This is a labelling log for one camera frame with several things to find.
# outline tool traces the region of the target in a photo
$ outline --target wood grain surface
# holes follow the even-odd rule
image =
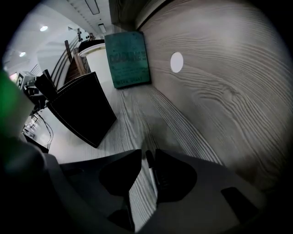
[[[156,10],[158,7],[167,0],[149,0],[143,6],[138,16],[135,18],[135,27],[138,29],[143,22]]]
[[[95,149],[79,139],[46,108],[40,114],[54,132],[49,153],[62,164],[142,149],[142,169],[130,190],[131,211],[138,231],[156,210],[146,150],[154,153],[158,148],[169,149],[219,164],[221,161],[202,134],[152,85],[117,90],[109,80],[101,86],[117,120],[99,147]],[[88,114],[91,110],[80,120],[85,128],[91,127],[91,123],[87,122]],[[38,135],[46,135],[44,128],[43,131],[39,131]]]
[[[135,31],[133,24],[124,24],[124,23],[114,23],[112,24],[112,32],[118,33],[118,32],[129,32],[129,31]]]
[[[208,143],[205,157],[273,188],[291,139],[292,61],[265,16],[240,1],[174,0],[141,31],[153,86],[197,130],[194,142]]]
[[[133,24],[147,0],[109,0],[112,24]]]

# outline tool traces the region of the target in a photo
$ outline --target white wall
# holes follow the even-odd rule
[[[94,28],[87,22],[85,17],[81,16],[80,13],[66,0],[46,0],[43,2],[46,6],[50,7],[54,11],[60,13],[64,17],[67,17],[75,24],[79,25],[87,32],[92,32],[96,35],[99,31],[95,31]],[[82,1],[77,1],[77,4],[83,5],[86,4]]]
[[[96,50],[87,55],[91,72],[96,72],[100,83],[112,81],[106,49]]]
[[[13,67],[9,67],[7,68],[7,73],[9,75],[17,72],[22,72],[22,71],[31,71],[36,65],[39,66],[38,64],[38,58],[37,55],[35,55],[34,57],[31,57],[28,60],[25,60],[23,63],[20,64],[16,64]],[[41,75],[42,74],[42,70],[38,69],[38,73],[36,73],[35,75]]]
[[[68,43],[70,44],[76,36],[77,33],[74,30],[64,31],[63,34],[59,35],[53,41],[44,45],[42,49],[38,50],[37,58],[41,70],[48,69],[51,74],[62,53],[65,51],[64,41],[68,40]]]

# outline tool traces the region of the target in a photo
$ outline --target black cable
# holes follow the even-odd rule
[[[42,117],[39,113],[36,113],[36,114],[37,114],[37,115],[43,120],[43,122],[44,122],[44,124],[45,124],[45,126],[46,126],[46,128],[47,128],[47,131],[48,131],[49,134],[50,134],[50,139],[49,139],[49,141],[48,141],[48,143],[47,143],[47,148],[50,149],[51,143],[52,143],[53,138],[54,138],[54,132],[53,132],[51,126],[50,126],[50,125],[49,125],[49,124],[43,119],[43,117]]]

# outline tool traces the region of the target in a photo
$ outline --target white dot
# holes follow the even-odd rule
[[[40,28],[40,31],[41,31],[41,32],[44,32],[44,31],[46,31],[47,29],[48,29],[48,26],[43,26],[43,27]]]
[[[183,56],[180,52],[175,52],[171,56],[171,70],[175,73],[179,72],[183,67]]]

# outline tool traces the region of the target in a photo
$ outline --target black leather case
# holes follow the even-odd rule
[[[64,85],[47,107],[76,136],[95,148],[116,120],[95,72]]]

